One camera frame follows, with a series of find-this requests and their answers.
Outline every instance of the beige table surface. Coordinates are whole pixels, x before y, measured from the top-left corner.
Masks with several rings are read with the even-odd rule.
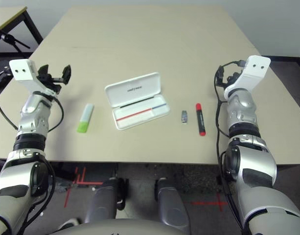
[[[216,164],[214,73],[220,64],[258,54],[218,6],[86,6],[71,8],[32,54],[53,76],[70,64],[72,77],[59,99],[63,123],[49,133],[51,161]],[[232,67],[226,75],[238,70]],[[161,74],[168,116],[118,131],[104,87],[150,72]],[[15,81],[0,104],[16,123],[28,91]],[[300,108],[271,69],[253,92],[261,135],[278,164],[300,164]],[[198,134],[201,102],[206,136]],[[89,129],[76,132],[87,103],[95,105]],[[188,124],[181,124],[187,110]],[[56,104],[50,126],[60,117]],[[225,106],[220,123],[226,126]],[[12,150],[16,131],[0,115],[0,158]],[[221,149],[228,139],[221,136]]]
[[[0,29],[3,30],[12,20],[27,9],[26,6],[0,7]]]

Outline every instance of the black table leg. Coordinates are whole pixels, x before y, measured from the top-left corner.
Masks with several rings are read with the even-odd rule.
[[[38,31],[36,25],[30,18],[27,11],[23,12],[23,16],[24,16],[24,23],[26,24],[27,28],[29,29],[29,31],[31,32],[32,36],[37,41],[37,43],[40,44],[43,40],[43,37],[41,36],[40,32]]]

